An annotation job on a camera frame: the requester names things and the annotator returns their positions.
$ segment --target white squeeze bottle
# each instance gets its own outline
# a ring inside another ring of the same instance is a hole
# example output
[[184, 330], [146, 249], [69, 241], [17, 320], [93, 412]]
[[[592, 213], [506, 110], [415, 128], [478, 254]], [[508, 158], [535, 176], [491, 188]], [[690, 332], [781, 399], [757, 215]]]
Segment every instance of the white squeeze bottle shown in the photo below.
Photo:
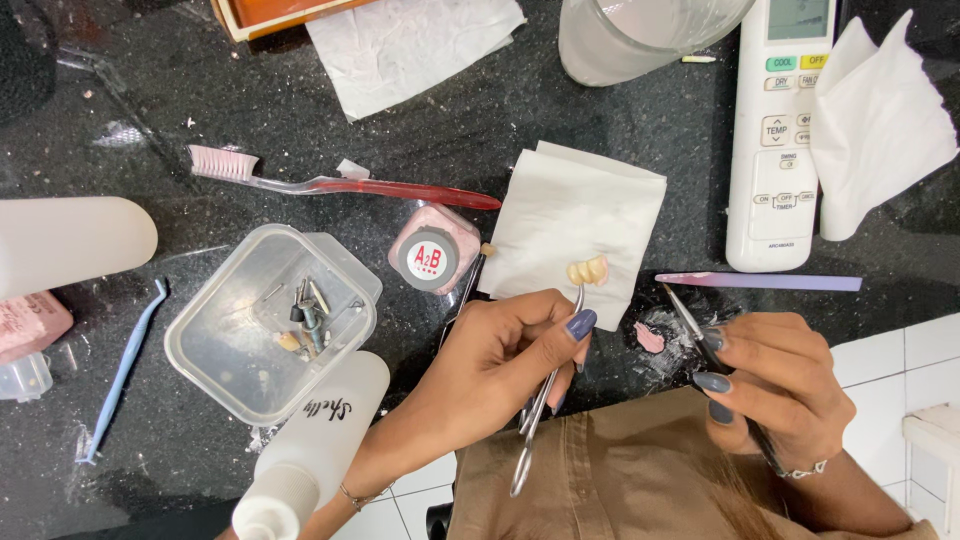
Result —
[[156, 226], [120, 197], [0, 201], [0, 300], [136, 268]]
[[294, 540], [333, 499], [390, 383], [379, 356], [357, 351], [297, 405], [256, 461], [233, 510], [240, 540]]

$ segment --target pink toothbrush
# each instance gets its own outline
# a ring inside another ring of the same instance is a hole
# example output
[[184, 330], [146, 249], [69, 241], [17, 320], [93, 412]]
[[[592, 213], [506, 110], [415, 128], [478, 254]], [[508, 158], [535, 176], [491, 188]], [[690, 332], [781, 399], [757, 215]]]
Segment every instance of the pink toothbrush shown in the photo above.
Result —
[[253, 175], [253, 166], [259, 160], [254, 156], [197, 146], [196, 144], [187, 145], [187, 148], [190, 150], [190, 157], [193, 159], [193, 168], [190, 169], [192, 174], [270, 189], [289, 195], [322, 195], [324, 193], [343, 192], [374, 193], [388, 197], [418, 199], [430, 203], [471, 209], [495, 210], [500, 208], [500, 201], [489, 195], [438, 185], [407, 184], [380, 180], [351, 180], [326, 176], [318, 176], [313, 180], [299, 184], [278, 182]]

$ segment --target pink box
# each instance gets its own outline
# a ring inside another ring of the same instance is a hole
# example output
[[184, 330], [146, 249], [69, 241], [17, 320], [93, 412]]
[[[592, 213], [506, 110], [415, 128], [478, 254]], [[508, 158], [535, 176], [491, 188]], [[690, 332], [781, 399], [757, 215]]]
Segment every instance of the pink box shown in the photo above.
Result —
[[50, 294], [0, 302], [0, 364], [39, 353], [73, 326], [73, 315]]

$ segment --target toothbrush bristles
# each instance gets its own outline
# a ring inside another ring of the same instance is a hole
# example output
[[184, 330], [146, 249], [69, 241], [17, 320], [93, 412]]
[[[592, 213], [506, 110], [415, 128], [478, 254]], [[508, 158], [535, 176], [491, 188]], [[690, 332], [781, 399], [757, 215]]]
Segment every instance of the toothbrush bristles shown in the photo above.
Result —
[[187, 148], [190, 150], [190, 158], [193, 160], [190, 173], [218, 180], [247, 182], [253, 175], [253, 166], [259, 160], [257, 157], [240, 154], [239, 152], [208, 148], [196, 144], [187, 145]]

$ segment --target painted fingernail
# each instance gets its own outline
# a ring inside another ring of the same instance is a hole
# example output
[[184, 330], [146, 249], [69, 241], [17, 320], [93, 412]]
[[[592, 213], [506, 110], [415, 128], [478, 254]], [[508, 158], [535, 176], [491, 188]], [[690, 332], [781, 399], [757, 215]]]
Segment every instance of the painted fingernail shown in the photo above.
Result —
[[570, 322], [566, 323], [566, 331], [570, 332], [574, 340], [580, 341], [587, 337], [587, 334], [593, 330], [593, 326], [596, 324], [597, 312], [593, 309], [584, 309], [574, 315]]
[[704, 329], [704, 343], [714, 351], [723, 349], [723, 334], [717, 329]]
[[710, 413], [710, 418], [717, 424], [729, 424], [733, 421], [733, 411], [714, 400], [710, 400], [709, 405], [707, 405], [707, 411]]
[[730, 380], [722, 375], [704, 372], [694, 373], [693, 381], [704, 390], [709, 390], [710, 392], [716, 392], [718, 394], [730, 392]]
[[550, 408], [550, 411], [553, 412], [554, 416], [557, 416], [557, 411], [560, 410], [560, 407], [564, 406], [565, 399], [566, 399], [566, 393], [564, 392], [564, 394], [560, 397], [560, 400], [557, 401], [557, 406]]

